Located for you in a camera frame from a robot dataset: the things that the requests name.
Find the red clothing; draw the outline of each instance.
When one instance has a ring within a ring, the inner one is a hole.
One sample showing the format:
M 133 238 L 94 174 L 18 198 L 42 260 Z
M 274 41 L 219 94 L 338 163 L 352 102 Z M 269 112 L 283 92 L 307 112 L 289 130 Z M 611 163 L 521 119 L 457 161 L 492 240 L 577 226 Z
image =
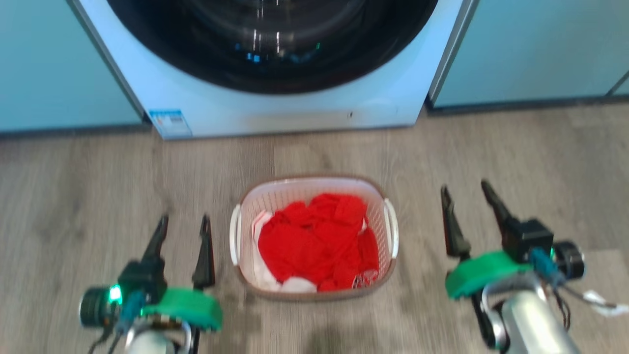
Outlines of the red clothing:
M 363 228 L 367 206 L 351 195 L 322 194 L 310 205 L 290 204 L 262 228 L 258 247 L 278 282 L 301 277 L 319 291 L 352 288 L 363 272 L 378 271 L 378 245 Z

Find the washing machine door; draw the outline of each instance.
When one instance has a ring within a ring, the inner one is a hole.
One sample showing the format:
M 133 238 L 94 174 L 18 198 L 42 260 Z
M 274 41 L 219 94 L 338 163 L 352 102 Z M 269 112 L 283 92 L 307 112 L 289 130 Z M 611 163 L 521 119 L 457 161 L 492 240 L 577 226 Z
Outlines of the washing machine door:
M 437 0 L 108 0 L 149 50 L 240 91 L 290 94 L 347 83 L 391 60 Z

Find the wooden floor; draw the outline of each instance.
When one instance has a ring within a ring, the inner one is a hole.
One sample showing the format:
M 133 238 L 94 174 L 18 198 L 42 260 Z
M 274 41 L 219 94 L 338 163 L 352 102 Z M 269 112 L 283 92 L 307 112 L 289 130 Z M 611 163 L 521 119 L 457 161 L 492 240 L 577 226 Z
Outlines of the wooden floor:
M 480 188 L 537 216 L 586 252 L 574 284 L 629 302 L 629 105 L 481 113 L 413 128 L 163 142 L 156 133 L 0 141 L 0 353 L 84 353 L 92 284 L 115 280 L 170 214 L 165 275 L 189 286 L 201 216 L 213 220 L 225 328 L 200 353 L 484 353 L 472 307 L 449 301 L 439 188 L 447 183 L 479 254 L 499 247 Z M 400 222 L 398 267 L 374 295 L 327 304 L 246 294 L 228 256 L 228 220 L 247 186 L 296 173 L 380 183 Z M 629 316 L 574 300 L 584 353 L 626 353 Z

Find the sticker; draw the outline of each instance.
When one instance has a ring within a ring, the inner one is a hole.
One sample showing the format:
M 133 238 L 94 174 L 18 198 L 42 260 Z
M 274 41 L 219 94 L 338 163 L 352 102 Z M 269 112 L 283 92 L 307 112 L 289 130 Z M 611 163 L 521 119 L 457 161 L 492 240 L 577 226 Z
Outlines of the sticker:
M 192 136 L 181 110 L 148 111 L 148 116 L 163 138 Z

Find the light blue cabinet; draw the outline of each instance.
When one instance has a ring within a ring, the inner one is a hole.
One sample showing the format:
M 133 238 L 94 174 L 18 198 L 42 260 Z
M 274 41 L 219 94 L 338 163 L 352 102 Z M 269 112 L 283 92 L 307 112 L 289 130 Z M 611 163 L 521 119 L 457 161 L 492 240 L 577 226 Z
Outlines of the light blue cabinet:
M 140 124 L 64 0 L 0 1 L 0 132 Z
M 433 83 L 436 108 L 604 96 L 629 68 L 629 1 L 476 5 Z
M 629 79 L 625 80 L 625 83 L 614 92 L 616 95 L 629 94 Z

